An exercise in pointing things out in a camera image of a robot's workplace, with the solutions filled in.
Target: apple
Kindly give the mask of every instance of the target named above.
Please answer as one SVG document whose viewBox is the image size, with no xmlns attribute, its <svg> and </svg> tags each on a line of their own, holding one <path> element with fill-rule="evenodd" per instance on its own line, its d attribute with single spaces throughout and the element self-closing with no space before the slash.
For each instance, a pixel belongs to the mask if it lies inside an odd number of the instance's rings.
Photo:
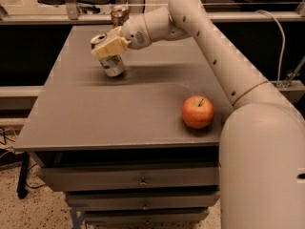
<svg viewBox="0 0 305 229">
<path fill-rule="evenodd" d="M 182 106 L 182 119 L 193 129 L 202 129 L 209 126 L 214 119 L 214 105 L 201 95 L 191 96 Z"/>
</svg>

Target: desk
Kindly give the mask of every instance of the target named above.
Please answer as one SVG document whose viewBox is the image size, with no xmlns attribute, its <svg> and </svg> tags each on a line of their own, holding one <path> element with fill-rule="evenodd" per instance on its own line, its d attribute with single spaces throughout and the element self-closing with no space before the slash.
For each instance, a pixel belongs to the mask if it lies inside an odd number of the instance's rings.
<svg viewBox="0 0 305 229">
<path fill-rule="evenodd" d="M 91 38 L 111 26 L 75 26 L 15 145 L 88 223 L 199 221 L 218 200 L 218 142 L 232 112 L 192 38 L 122 55 L 109 78 Z M 214 104 L 202 131 L 182 121 L 194 94 Z"/>
</svg>

